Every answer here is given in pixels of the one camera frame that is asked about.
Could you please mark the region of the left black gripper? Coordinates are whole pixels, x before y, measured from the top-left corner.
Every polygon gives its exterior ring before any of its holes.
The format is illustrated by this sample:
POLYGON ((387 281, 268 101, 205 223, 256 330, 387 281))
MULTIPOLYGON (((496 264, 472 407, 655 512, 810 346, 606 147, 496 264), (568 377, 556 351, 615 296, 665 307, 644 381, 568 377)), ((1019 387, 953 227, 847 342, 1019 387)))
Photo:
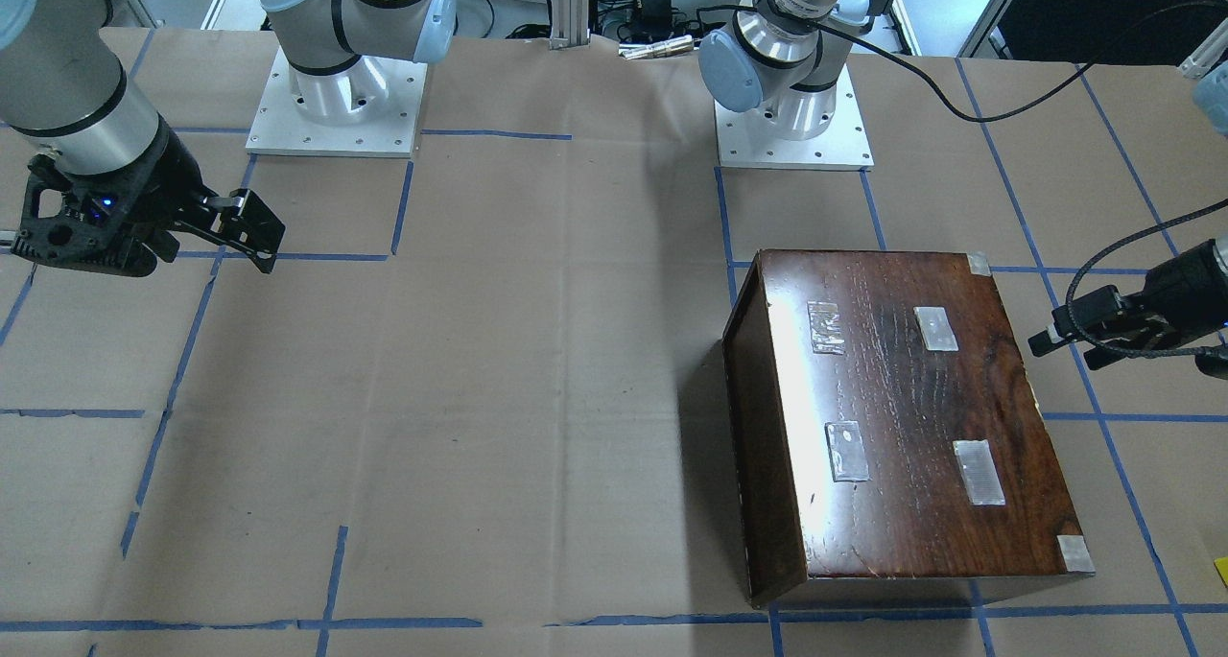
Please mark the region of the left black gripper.
POLYGON ((1087 357, 1141 357, 1219 332, 1227 321, 1226 246, 1224 238, 1210 239, 1149 269, 1147 294, 1100 287, 1052 309, 1052 324, 1027 339, 1032 356, 1083 340, 1092 344, 1087 357))

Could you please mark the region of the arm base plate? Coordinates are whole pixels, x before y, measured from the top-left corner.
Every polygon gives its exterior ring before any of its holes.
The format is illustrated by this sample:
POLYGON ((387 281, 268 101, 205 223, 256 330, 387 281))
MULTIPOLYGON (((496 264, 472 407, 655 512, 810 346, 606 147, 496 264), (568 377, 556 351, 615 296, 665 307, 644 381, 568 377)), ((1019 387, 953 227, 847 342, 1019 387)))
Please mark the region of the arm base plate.
POLYGON ((302 157, 413 158, 427 64, 362 56, 330 76, 291 68, 282 52, 246 149, 302 157))
POLYGON ((847 68, 834 87, 822 92, 786 88, 747 112, 716 104, 715 118, 723 168, 868 171, 874 166, 847 68))

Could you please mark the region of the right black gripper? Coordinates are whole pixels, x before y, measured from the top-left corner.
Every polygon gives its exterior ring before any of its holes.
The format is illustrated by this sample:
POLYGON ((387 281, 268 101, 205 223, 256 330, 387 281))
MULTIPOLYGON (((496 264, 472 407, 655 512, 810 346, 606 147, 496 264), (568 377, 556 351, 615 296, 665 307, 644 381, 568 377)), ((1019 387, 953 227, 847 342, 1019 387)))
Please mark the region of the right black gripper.
POLYGON ((28 262, 142 278, 176 260, 181 232, 231 247, 266 275, 276 263, 285 224, 253 190, 209 192, 165 120, 131 165, 104 176, 70 176, 43 152, 28 171, 12 243, 12 254, 28 262))

